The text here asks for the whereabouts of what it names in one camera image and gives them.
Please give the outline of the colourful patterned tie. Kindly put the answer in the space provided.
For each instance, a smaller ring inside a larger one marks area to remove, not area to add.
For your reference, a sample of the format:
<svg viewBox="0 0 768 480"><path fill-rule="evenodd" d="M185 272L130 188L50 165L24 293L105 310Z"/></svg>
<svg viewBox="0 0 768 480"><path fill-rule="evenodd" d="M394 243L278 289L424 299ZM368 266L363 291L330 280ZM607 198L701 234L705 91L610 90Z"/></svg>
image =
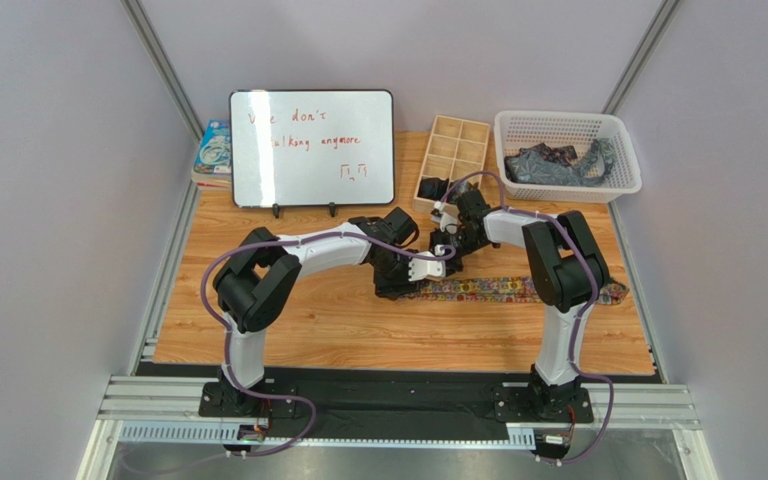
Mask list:
<svg viewBox="0 0 768 480"><path fill-rule="evenodd" d="M452 302L542 302L529 276L423 280L416 292L404 294L401 298Z"/></svg>

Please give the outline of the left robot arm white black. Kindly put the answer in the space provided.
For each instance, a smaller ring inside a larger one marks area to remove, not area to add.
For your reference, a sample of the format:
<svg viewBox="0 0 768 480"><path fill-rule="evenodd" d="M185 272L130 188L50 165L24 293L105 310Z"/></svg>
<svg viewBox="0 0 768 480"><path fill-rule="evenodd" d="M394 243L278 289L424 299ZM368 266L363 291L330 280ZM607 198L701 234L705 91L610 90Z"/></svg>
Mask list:
<svg viewBox="0 0 768 480"><path fill-rule="evenodd" d="M373 269L375 295L395 300L419 289L410 279L417 223L394 208L384 217L354 217L336 228L302 236L251 231L214 275L221 321L227 331L222 377L247 393L264 377L265 331L282 313L296 282L342 266Z"/></svg>

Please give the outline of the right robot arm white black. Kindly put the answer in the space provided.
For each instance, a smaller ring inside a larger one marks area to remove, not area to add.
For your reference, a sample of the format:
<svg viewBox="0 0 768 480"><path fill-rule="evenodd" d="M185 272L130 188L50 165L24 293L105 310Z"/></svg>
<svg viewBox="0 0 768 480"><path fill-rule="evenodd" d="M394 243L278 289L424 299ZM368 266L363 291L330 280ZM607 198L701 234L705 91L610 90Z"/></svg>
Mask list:
<svg viewBox="0 0 768 480"><path fill-rule="evenodd" d="M446 272L463 269L461 259L484 247L506 244L523 249L530 277L545 304L543 338L532 366L529 394L541 404L560 403L580 392L579 358L585 323L609 280L609 269L579 211L559 215L512 207L492 208L477 190L462 194L451 216L437 204L430 246L451 246L455 257Z"/></svg>

